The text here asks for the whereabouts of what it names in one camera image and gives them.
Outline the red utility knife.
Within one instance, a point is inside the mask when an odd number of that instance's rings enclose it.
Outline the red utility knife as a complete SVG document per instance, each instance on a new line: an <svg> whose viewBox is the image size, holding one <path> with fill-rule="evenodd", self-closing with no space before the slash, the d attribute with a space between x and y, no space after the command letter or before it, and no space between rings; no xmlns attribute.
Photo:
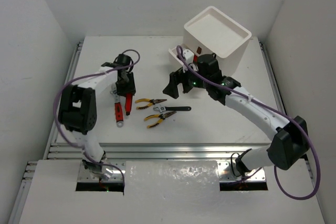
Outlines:
<svg viewBox="0 0 336 224"><path fill-rule="evenodd" d="M133 94L132 93L127 93L125 96L125 114L126 116L129 116L132 110L132 99L133 99Z"/></svg>

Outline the white drawer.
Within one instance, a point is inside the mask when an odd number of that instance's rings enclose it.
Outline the white drawer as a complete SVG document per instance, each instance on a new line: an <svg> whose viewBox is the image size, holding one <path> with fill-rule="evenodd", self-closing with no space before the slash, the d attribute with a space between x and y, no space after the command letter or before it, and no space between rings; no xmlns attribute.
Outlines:
<svg viewBox="0 0 336 224"><path fill-rule="evenodd" d="M181 47L182 47L183 50L184 49L189 49L189 47L186 46L185 44L181 44ZM180 65L183 65L183 63L178 58L177 47L172 48L172 49L168 49L168 52L169 52L169 61L172 65L177 66L177 68Z"/></svg>

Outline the white drawer cabinet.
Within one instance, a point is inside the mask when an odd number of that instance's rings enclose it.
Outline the white drawer cabinet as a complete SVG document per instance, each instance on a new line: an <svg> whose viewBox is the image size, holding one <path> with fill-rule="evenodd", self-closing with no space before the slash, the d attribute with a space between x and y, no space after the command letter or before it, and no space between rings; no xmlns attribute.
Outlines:
<svg viewBox="0 0 336 224"><path fill-rule="evenodd" d="M214 6L184 25L183 45L197 56L215 53L220 70L227 76L237 70L250 39L248 29Z"/></svg>

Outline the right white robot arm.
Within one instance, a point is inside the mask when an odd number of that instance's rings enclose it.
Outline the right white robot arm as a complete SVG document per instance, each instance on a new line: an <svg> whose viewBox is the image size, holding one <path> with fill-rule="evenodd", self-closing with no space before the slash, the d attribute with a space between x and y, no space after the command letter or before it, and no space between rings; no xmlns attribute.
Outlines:
<svg viewBox="0 0 336 224"><path fill-rule="evenodd" d="M266 109L260 101L253 102L240 82L222 74L213 55L201 55L190 67L182 66L171 72L163 93L177 99L179 84L184 93L192 88L205 89L213 100L243 115L270 139L269 145L248 149L235 159L235 170L239 176L264 166L288 170L309 150L309 144L301 133L307 131L303 118L297 116L290 122L283 115Z"/></svg>

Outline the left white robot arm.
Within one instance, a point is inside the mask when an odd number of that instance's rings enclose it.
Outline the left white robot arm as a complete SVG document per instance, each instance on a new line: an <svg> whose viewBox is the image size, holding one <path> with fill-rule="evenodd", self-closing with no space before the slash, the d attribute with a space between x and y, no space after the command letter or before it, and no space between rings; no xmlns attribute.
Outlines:
<svg viewBox="0 0 336 224"><path fill-rule="evenodd" d="M93 131L97 122L97 97L106 89L114 99L116 125L123 126L123 117L132 110L136 93L133 67L136 64L126 52L119 54L114 62L105 62L100 69L83 76L82 83L69 81L56 97L57 126L64 126L75 138L73 145L82 150L85 169L103 180L108 180L118 170L107 162L106 153Z"/></svg>

